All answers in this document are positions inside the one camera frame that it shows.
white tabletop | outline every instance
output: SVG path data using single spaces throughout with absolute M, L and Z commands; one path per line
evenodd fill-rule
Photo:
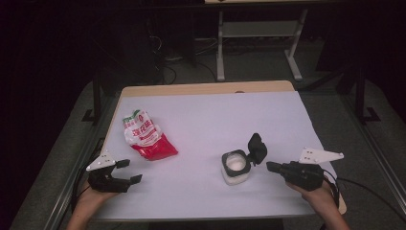
M 122 118 L 135 109 L 148 112 L 179 153 L 146 161 L 126 143 Z M 229 186 L 221 174 L 221 155 L 244 150 L 257 132 L 268 148 L 247 181 Z M 313 214 L 267 161 L 299 160 L 304 147 L 322 149 L 297 92 L 122 97 L 102 151 L 130 165 L 113 176 L 143 174 L 100 209 L 96 219 L 185 220 L 289 217 Z M 335 175 L 329 163 L 322 168 Z

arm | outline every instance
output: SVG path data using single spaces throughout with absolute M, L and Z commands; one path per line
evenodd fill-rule
M 67 230 L 85 230 L 90 218 L 103 206 L 105 201 L 116 193 L 101 193 L 89 187 L 86 181 L 83 184 L 83 193 L 80 195 L 74 213 L 69 219 Z
M 314 211 L 325 221 L 328 230 L 350 229 L 338 211 L 331 194 L 331 189 L 325 181 L 321 188 L 311 192 L 290 183 L 286 183 L 286 185 L 302 194 L 302 198 L 305 199 Z

